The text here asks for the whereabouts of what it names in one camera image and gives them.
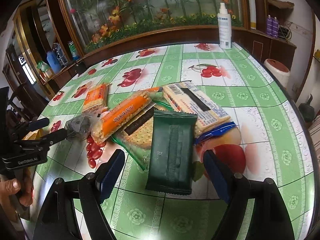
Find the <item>dark green package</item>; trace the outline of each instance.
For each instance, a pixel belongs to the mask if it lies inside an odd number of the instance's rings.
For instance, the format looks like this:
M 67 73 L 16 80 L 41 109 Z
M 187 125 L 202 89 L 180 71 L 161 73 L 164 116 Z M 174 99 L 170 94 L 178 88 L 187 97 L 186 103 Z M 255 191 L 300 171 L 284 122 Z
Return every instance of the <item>dark green package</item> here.
M 154 110 L 146 189 L 191 194 L 192 142 L 196 114 Z

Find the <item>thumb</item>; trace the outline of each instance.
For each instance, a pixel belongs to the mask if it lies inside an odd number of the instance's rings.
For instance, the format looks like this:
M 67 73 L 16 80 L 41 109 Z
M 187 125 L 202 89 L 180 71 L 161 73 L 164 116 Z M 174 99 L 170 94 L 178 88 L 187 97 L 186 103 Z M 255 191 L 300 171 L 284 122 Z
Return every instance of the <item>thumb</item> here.
M 20 188 L 21 184 L 17 179 L 0 182 L 0 195 L 14 195 Z

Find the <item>human hand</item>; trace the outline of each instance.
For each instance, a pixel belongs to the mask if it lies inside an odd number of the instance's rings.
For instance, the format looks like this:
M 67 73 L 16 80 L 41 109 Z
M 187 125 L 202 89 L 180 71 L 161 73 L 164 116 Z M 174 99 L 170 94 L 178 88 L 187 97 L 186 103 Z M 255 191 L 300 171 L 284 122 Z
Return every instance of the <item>human hand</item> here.
M 20 189 L 23 190 L 23 195 L 19 198 L 19 202 L 26 207 L 30 206 L 32 204 L 32 179 L 29 169 L 24 170 L 22 182 L 17 179 L 0 182 L 0 204 L 9 220 L 13 222 L 17 221 L 17 215 L 9 196 L 18 193 Z

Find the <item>screw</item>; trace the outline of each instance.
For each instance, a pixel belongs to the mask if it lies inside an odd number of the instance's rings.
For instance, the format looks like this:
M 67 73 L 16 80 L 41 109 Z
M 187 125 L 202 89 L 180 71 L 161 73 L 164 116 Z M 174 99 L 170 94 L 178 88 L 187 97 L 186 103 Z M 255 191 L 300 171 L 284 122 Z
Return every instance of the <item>screw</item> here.
M 268 184 L 273 184 L 273 179 L 266 178 L 266 182 L 267 182 Z
M 233 176 L 236 178 L 236 179 L 241 179 L 243 176 L 241 173 L 239 172 L 236 172 L 235 174 L 233 174 Z
M 62 178 L 57 178 L 57 179 L 55 179 L 55 184 L 60 184 L 60 183 L 62 183 L 63 182 L 63 179 Z
M 85 176 L 87 179 L 93 179 L 94 178 L 94 173 L 90 172 Z

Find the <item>purple bottle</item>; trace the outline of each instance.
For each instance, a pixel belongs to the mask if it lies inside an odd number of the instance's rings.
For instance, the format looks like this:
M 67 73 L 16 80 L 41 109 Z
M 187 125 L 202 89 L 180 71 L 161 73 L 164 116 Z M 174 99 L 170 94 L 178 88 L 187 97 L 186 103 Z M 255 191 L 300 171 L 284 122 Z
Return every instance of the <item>purple bottle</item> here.
M 277 38 L 278 37 L 278 31 L 279 31 L 279 21 L 277 20 L 277 17 L 275 17 L 272 20 L 272 37 Z
M 266 34 L 272 36 L 272 18 L 270 15 L 267 17 L 267 31 Z

